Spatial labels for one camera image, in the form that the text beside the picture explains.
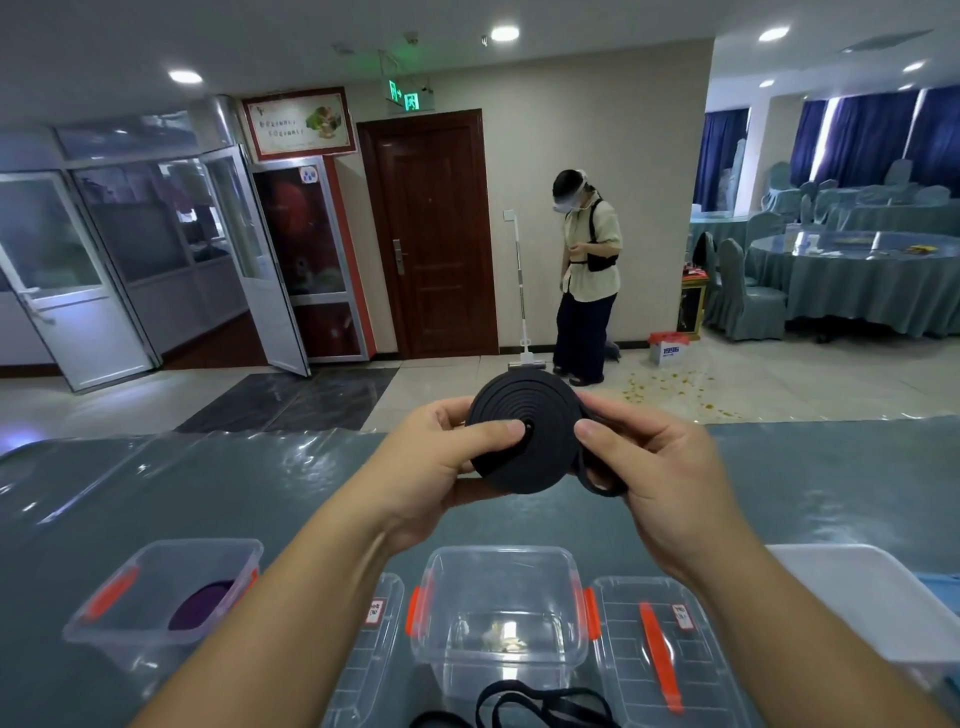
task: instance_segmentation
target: label sticker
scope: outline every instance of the label sticker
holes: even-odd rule
[[[320,172],[313,164],[308,164],[300,168],[300,181],[304,184],[316,184],[320,179]]]
[[[363,625],[365,627],[375,627],[380,623],[380,620],[383,619],[383,610],[387,607],[386,599],[374,599],[370,605],[370,611],[367,613],[367,618],[364,619]]]
[[[677,618],[677,626],[687,632],[696,629],[684,604],[673,604],[671,606],[673,607],[673,616]]]

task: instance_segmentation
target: purple object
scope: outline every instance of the purple object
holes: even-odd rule
[[[213,614],[213,610],[224,600],[233,580],[215,581],[197,590],[177,608],[167,624],[169,630],[196,629]]]

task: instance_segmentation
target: shoe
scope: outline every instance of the shoe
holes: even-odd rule
[[[591,385],[593,385],[593,384],[600,384],[602,381],[603,381],[603,377],[602,377],[602,376],[601,376],[599,379],[597,379],[596,381],[586,381],[585,379],[580,379],[578,376],[572,376],[572,377],[570,378],[570,386],[573,386],[573,387],[589,387],[589,386],[591,386]]]

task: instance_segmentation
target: black resistance band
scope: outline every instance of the black resistance band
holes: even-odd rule
[[[521,683],[519,680],[501,680],[487,686],[477,698],[474,720],[476,728],[486,728],[480,718],[480,708],[494,695],[500,698],[493,705],[492,728],[502,728],[500,722],[500,708],[514,704],[526,708],[543,721],[548,728],[586,728],[599,726],[600,728],[618,728],[613,721],[613,712],[610,704],[599,692],[587,688],[566,688],[554,691],[538,691]],[[586,705],[575,702],[571,698],[578,698],[581,702],[590,702],[600,710],[594,710]],[[471,728],[470,724],[453,713],[434,711],[424,713],[410,724],[410,728],[427,728],[427,726],[454,726],[454,728]]]
[[[512,448],[473,458],[473,467],[494,488],[509,493],[539,493],[573,473],[591,493],[624,495],[626,484],[573,434],[574,424],[581,419],[604,422],[558,376],[537,369],[508,370],[480,390],[467,425],[521,420],[527,433]],[[609,487],[590,482],[588,469]]]

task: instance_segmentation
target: beige shirt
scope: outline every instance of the beige shirt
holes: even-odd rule
[[[572,248],[577,243],[590,242],[590,206],[597,200],[597,193],[585,205],[584,209],[574,210],[564,218],[564,244]],[[607,201],[601,201],[593,212],[593,228],[596,231],[598,243],[609,243],[623,249],[623,238],[620,235],[620,222],[616,218],[616,210]],[[574,299],[583,303],[599,301],[620,290],[620,271],[614,263],[605,271],[590,271],[587,267],[585,255],[572,256],[570,267],[564,274],[563,289],[569,292]]]

